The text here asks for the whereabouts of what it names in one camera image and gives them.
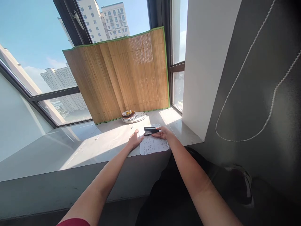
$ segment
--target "white bead chain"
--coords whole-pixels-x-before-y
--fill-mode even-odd
[[[233,83],[233,85],[232,85],[232,87],[231,87],[231,89],[230,89],[228,95],[227,95],[227,98],[226,98],[226,100],[225,100],[225,102],[224,102],[224,105],[223,105],[223,107],[222,107],[222,110],[220,111],[219,117],[218,117],[218,119],[217,119],[217,121],[216,121],[215,132],[216,132],[216,134],[217,134],[220,138],[222,138],[222,139],[224,139],[224,140],[226,140],[226,141],[233,141],[233,142],[243,142],[243,141],[248,141],[248,140],[251,140],[251,139],[253,139],[254,137],[258,136],[258,135],[265,129],[265,127],[267,126],[267,123],[269,122],[269,120],[270,120],[270,118],[271,118],[271,115],[272,115],[272,111],[273,111],[273,107],[274,107],[274,101],[275,101],[275,97],[276,97],[277,90],[278,90],[279,86],[281,85],[281,83],[286,79],[286,77],[288,76],[288,74],[291,72],[293,66],[295,65],[295,63],[297,62],[297,60],[299,59],[299,57],[300,57],[300,55],[301,55],[301,51],[300,51],[300,52],[298,53],[297,57],[295,58],[294,62],[292,63],[292,65],[289,67],[289,69],[288,69],[288,71],[286,72],[285,76],[282,78],[282,80],[278,83],[278,85],[277,85],[276,88],[274,89],[273,98],[272,98],[272,103],[271,103],[271,108],[270,108],[270,113],[269,113],[269,116],[267,117],[266,122],[264,123],[263,127],[261,128],[261,130],[260,130],[257,134],[255,134],[254,136],[252,136],[252,137],[250,137],[250,138],[248,138],[248,139],[245,139],[245,140],[228,140],[228,139],[225,139],[225,138],[221,137],[221,136],[219,135],[219,133],[217,132],[217,124],[218,124],[218,122],[219,122],[220,115],[221,115],[222,112],[223,112],[223,109],[224,109],[224,107],[225,107],[225,105],[226,105],[227,99],[228,99],[228,97],[229,97],[229,95],[230,95],[230,93],[231,93],[231,91],[232,91],[232,89],[233,89],[233,87],[234,87],[234,85],[235,85],[235,83],[236,83],[236,81],[237,81],[237,79],[238,79],[238,77],[239,77],[239,75],[240,75],[240,73],[241,73],[241,71],[242,71],[244,65],[245,65],[245,62],[246,62],[246,60],[247,60],[247,58],[248,58],[248,56],[249,56],[249,53],[250,53],[250,51],[251,51],[251,49],[252,49],[252,47],[253,47],[253,45],[254,45],[254,43],[255,43],[257,37],[258,37],[260,31],[262,30],[264,24],[266,23],[266,21],[267,21],[269,15],[270,15],[270,13],[271,13],[271,11],[272,11],[272,8],[273,8],[275,2],[276,2],[276,0],[273,0],[269,12],[267,13],[266,18],[264,19],[264,21],[263,21],[263,23],[262,23],[260,29],[258,30],[258,32],[257,32],[257,34],[256,34],[256,37],[255,37],[255,39],[254,39],[254,41],[253,41],[251,47],[249,48],[249,51],[248,51],[248,53],[247,53],[247,55],[246,55],[246,57],[245,57],[245,60],[244,60],[244,62],[242,63],[242,66],[241,66],[241,68],[240,68],[240,70],[239,70],[239,73],[238,73],[238,75],[237,75],[237,77],[236,77],[236,79],[235,79],[235,81],[234,81],[234,83]]]

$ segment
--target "red sleeve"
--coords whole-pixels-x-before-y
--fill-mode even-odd
[[[84,219],[71,218],[59,223],[57,226],[90,226],[90,224]]]

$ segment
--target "stack of plates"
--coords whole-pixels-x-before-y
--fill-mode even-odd
[[[147,114],[145,112],[135,112],[135,111],[125,111],[122,113],[122,118],[121,120],[125,123],[133,123],[133,122],[138,122],[147,117]]]

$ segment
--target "person's right hand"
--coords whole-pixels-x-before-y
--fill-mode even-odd
[[[167,140],[168,137],[173,135],[173,133],[164,126],[161,126],[159,128],[156,128],[156,129],[161,130],[161,132],[153,133],[152,134],[153,137],[158,137],[158,138],[162,138],[164,140]]]

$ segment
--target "hand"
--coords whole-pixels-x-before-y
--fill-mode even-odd
[[[159,128],[157,128],[158,130],[161,130],[161,132],[158,132],[158,133],[153,133],[152,136],[153,137],[158,137],[158,138],[162,138],[164,140],[167,140],[168,137],[172,136],[173,133],[167,129],[166,127],[164,126],[161,126]]]
[[[141,139],[138,137],[139,129],[136,129],[135,132],[130,136],[129,141],[126,146],[128,146],[131,150],[138,146],[143,140],[143,136]]]

